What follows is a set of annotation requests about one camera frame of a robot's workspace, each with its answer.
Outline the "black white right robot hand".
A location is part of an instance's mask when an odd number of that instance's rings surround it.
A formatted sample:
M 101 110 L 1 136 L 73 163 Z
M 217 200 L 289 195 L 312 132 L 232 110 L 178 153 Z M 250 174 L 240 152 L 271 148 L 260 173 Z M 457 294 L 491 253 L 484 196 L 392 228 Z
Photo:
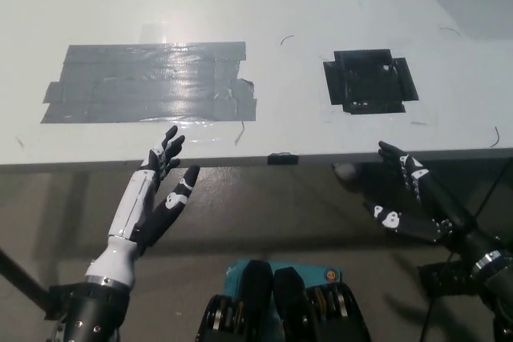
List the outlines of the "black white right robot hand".
M 398 173 L 402 185 L 425 214 L 422 218 L 416 218 L 381 203 L 365 202 L 364 207 L 385 229 L 447 247 L 460 255 L 464 266 L 472 274 L 488 264 L 511 257 L 501 242 L 479 228 L 475 217 L 433 171 L 412 154 L 389 143 L 381 141 L 378 146 L 378 154 L 384 163 Z

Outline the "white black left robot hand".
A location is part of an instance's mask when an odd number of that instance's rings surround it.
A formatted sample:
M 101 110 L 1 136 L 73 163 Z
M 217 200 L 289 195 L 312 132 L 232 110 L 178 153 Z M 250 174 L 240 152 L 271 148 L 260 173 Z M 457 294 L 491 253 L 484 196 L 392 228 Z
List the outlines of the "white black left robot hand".
M 88 283 L 132 290 L 136 260 L 183 212 L 200 172 L 197 165 L 190 166 L 166 198 L 155 203 L 161 183 L 180 165 L 178 154 L 185 137 L 177 131 L 177 126 L 170 127 L 132 174 L 111 222 L 107 246 L 86 270 Z

